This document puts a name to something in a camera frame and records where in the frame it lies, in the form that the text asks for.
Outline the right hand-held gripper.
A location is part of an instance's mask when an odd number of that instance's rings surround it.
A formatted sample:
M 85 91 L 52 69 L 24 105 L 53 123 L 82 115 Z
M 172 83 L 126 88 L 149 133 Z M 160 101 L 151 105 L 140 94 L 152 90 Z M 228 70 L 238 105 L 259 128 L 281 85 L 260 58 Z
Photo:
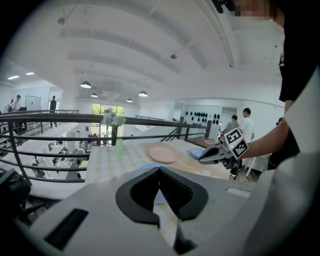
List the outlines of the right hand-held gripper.
M 221 163 L 226 169 L 239 166 L 239 159 L 248 151 L 249 146 L 238 128 L 224 134 L 224 139 L 213 143 L 200 155 L 198 161 L 203 165 Z

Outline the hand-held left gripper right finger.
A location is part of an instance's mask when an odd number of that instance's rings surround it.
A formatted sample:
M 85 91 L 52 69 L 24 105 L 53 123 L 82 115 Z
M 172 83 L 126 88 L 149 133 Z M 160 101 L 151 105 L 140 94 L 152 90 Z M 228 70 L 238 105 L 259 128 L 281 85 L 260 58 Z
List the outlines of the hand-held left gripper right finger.
M 159 191 L 165 203 L 176 217 L 173 245 L 162 245 L 159 254 L 187 254 L 199 247 L 200 242 L 183 229 L 183 224 L 192 222 L 202 213 L 209 195 L 200 184 L 165 167 L 159 168 Z

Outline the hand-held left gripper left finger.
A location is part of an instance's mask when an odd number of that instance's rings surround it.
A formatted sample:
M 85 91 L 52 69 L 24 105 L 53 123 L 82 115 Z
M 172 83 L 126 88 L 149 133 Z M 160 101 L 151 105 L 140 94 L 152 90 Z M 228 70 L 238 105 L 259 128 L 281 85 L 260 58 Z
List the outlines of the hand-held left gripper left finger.
M 122 184 L 115 193 L 120 211 L 135 223 L 160 227 L 160 218 L 153 212 L 160 189 L 158 167 L 154 167 Z

